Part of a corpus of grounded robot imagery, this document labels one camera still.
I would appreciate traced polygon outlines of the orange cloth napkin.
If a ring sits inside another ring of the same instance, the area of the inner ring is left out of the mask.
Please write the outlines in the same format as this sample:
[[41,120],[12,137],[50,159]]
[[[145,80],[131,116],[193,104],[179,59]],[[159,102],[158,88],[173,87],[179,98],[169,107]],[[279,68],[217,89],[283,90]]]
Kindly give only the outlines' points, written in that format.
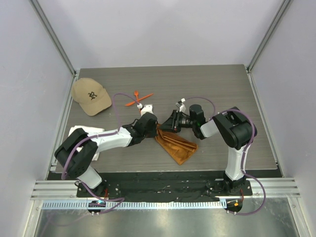
[[162,131],[159,123],[157,124],[155,140],[178,165],[182,165],[198,150],[196,143],[190,142],[175,133]]

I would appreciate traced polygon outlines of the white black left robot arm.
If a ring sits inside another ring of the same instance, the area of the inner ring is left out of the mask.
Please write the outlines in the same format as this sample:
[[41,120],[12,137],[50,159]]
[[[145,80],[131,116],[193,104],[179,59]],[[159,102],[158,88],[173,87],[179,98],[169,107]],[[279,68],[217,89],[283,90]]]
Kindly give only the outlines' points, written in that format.
[[54,153],[64,168],[62,179],[77,179],[87,192],[100,197],[107,184],[91,166],[94,155],[114,148],[134,146],[146,138],[153,138],[157,135],[157,124],[157,117],[146,112],[133,123],[116,130],[87,133],[83,128],[75,129]]

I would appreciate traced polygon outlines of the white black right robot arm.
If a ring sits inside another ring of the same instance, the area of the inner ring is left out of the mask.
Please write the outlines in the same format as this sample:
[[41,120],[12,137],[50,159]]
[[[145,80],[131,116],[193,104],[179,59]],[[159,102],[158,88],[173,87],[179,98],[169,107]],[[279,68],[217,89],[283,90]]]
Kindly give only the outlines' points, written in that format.
[[217,192],[234,195],[245,185],[245,160],[257,135],[257,129],[237,107],[218,113],[207,121],[201,105],[193,104],[189,108],[189,114],[174,110],[159,128],[172,133],[178,133],[182,128],[190,128],[200,140],[219,133],[229,152],[223,181]]

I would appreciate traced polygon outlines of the orange plastic fork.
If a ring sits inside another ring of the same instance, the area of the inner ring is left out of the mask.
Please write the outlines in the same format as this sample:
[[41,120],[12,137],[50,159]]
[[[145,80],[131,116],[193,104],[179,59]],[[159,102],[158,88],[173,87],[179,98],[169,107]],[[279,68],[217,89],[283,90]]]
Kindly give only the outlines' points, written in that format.
[[134,91],[134,95],[135,95],[135,97],[136,97],[136,101],[137,101],[137,104],[139,104],[140,103],[140,98],[139,98],[139,92],[137,91],[137,90],[135,90]]

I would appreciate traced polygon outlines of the white folded towel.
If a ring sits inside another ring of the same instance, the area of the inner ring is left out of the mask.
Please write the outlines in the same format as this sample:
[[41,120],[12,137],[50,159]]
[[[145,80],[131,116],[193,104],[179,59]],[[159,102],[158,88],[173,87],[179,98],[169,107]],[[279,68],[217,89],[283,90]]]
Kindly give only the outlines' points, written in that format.
[[[105,130],[103,128],[96,128],[96,127],[89,127],[89,126],[83,126],[83,125],[75,125],[70,128],[70,131],[68,133],[68,137],[78,128],[82,128],[86,133],[97,133],[97,132],[104,132]],[[82,147],[78,147],[77,151],[80,152],[82,150]],[[95,155],[92,158],[92,161],[97,161],[99,159],[99,153],[95,153]]]

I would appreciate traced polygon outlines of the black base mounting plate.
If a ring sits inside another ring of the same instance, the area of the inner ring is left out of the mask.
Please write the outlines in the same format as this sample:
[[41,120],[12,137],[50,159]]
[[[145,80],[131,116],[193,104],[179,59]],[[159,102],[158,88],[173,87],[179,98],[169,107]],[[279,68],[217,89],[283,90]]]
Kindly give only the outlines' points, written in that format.
[[101,183],[95,188],[87,189],[87,182],[79,184],[77,196],[170,202],[253,194],[248,180],[231,182],[222,171],[118,172],[100,176]]

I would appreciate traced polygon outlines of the beige baseball cap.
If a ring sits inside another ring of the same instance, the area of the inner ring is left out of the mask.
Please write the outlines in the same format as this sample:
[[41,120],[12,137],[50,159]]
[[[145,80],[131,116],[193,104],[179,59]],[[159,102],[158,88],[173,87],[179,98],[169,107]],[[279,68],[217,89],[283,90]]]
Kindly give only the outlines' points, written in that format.
[[80,78],[72,86],[72,99],[88,116],[95,116],[112,105],[106,89],[91,78]]

